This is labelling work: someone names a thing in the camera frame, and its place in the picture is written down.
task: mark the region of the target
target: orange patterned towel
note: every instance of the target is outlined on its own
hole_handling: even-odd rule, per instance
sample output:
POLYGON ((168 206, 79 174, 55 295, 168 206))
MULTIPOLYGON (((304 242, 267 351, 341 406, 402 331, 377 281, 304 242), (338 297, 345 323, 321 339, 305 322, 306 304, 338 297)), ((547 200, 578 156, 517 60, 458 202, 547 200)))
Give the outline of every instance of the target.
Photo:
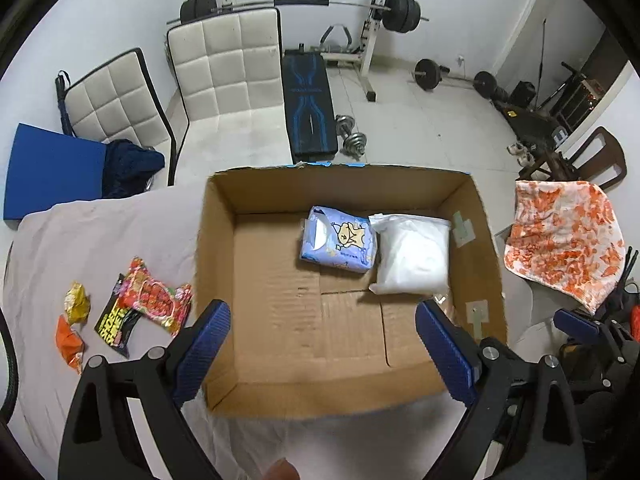
POLYGON ((516 182, 504 251, 514 274, 560 290, 594 314, 620 279, 625 242, 611 202, 589 182, 516 182))

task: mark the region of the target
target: weight plate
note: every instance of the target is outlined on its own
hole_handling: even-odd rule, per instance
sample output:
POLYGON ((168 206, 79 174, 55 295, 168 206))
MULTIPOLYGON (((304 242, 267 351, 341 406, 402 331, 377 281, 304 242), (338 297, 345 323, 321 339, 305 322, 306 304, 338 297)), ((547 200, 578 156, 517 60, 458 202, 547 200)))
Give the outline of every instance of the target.
POLYGON ((391 9, 382 13, 382 24, 386 30, 398 32, 402 28, 409 11, 408 6, 408 0, 385 0, 385 7, 391 9))
POLYGON ((495 77, 488 72, 478 72, 474 78, 474 88, 485 99, 491 98, 497 86, 498 83, 495 77))
POLYGON ((415 65, 415 82, 423 90, 433 90, 442 81, 440 66, 431 59, 421 59, 415 65))
POLYGON ((196 18, 196 0, 186 0, 180 6, 180 23, 190 22, 196 18))
POLYGON ((402 32, 404 34, 405 32, 411 32, 412 30, 415 30, 415 28, 418 26, 418 23, 420 23, 420 12, 420 4, 415 0, 408 0, 408 12, 406 21, 404 22, 404 25, 402 26, 402 29, 399 30, 399 32, 402 32))
POLYGON ((196 0, 195 4, 195 17, 204 18, 209 16, 213 9, 218 7, 216 0, 196 0))

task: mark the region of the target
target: barbell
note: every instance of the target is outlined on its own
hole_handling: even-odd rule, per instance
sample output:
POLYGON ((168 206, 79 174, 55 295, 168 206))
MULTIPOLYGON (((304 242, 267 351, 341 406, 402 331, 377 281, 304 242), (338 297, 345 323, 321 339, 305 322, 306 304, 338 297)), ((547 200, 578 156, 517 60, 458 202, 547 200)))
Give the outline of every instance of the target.
POLYGON ((186 0, 180 7, 180 18, 166 22, 167 25, 174 23, 185 23, 191 20, 204 18, 214 14, 222 14, 230 10, 250 9, 252 7, 283 7, 283 6, 321 6, 342 5, 351 7, 362 7, 364 9, 380 10, 382 12, 382 24, 387 30, 404 34, 415 30, 418 24, 428 22, 428 18, 420 15, 420 4, 415 0, 385 0, 385 5, 357 4, 354 2, 339 2, 336 0, 262 0, 257 2, 244 2, 232 4, 230 6, 218 7, 215 0, 186 0), (203 6, 196 6, 197 2, 206 1, 211 3, 208 9, 203 6))
POLYGON ((503 100, 504 90, 498 86, 493 74, 484 70, 478 72, 473 79, 449 74, 450 69, 437 64, 433 59, 421 59, 416 63, 413 75, 415 82, 423 90, 433 90, 442 81, 444 74, 449 79, 469 82, 476 91, 485 99, 503 100))

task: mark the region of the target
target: white plastic bag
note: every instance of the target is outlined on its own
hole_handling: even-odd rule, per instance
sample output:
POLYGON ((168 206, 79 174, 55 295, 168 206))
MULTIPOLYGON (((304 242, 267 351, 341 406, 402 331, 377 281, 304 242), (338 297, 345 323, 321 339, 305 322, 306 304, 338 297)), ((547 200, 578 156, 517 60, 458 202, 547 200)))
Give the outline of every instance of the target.
POLYGON ((450 222, 426 216, 377 214, 369 217, 380 233, 375 294, 447 294, 450 222))

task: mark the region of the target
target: tape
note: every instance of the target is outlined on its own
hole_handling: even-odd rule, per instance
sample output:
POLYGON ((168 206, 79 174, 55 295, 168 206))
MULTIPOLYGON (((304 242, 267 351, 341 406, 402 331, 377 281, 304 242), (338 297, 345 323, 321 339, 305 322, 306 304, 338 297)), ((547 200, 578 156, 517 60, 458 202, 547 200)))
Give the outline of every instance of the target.
POLYGON ((474 339, 482 339, 482 323, 489 323, 489 302, 469 301, 466 304, 466 322, 474 328, 474 339))
POLYGON ((471 220, 463 220, 460 211, 453 213, 453 239, 457 248, 476 239, 471 220))

